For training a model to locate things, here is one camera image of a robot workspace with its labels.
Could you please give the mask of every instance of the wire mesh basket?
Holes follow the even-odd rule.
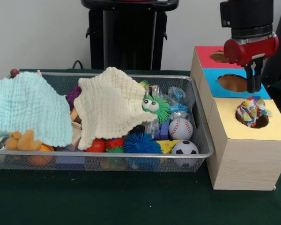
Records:
[[[97,74],[44,73],[43,78],[60,94],[66,95],[78,84],[79,78],[91,78]],[[186,93],[190,120],[194,131],[191,138],[199,154],[132,154],[91,153],[64,151],[8,151],[0,150],[0,169],[20,170],[86,170],[86,171],[156,171],[196,172],[204,160],[214,152],[214,145],[194,81],[178,75],[130,75],[137,82],[147,80],[158,85],[164,94],[171,86]],[[146,166],[135,166],[141,162]],[[192,165],[184,168],[178,165]]]

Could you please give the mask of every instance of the orange ball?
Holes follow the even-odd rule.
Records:
[[[85,150],[86,152],[105,152],[105,141],[103,139],[95,139],[92,146]]]
[[[52,146],[42,144],[40,151],[54,151],[54,148]],[[47,165],[52,159],[53,156],[28,156],[29,162],[35,166]]]

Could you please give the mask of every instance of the white wall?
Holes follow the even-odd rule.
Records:
[[[195,45],[223,45],[221,0],[180,0],[168,12],[162,69],[190,70]],[[281,0],[275,0],[276,26]],[[0,0],[0,79],[12,68],[90,68],[88,9],[79,0]]]

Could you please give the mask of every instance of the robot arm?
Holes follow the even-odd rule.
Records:
[[[261,90],[263,60],[273,56],[279,39],[273,32],[274,0],[228,0],[221,3],[222,27],[231,28],[224,45],[229,63],[246,70],[248,92]]]

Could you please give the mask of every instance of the baseball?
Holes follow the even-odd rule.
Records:
[[[192,137],[193,127],[186,119],[175,119],[170,123],[169,133],[173,140],[189,140]]]

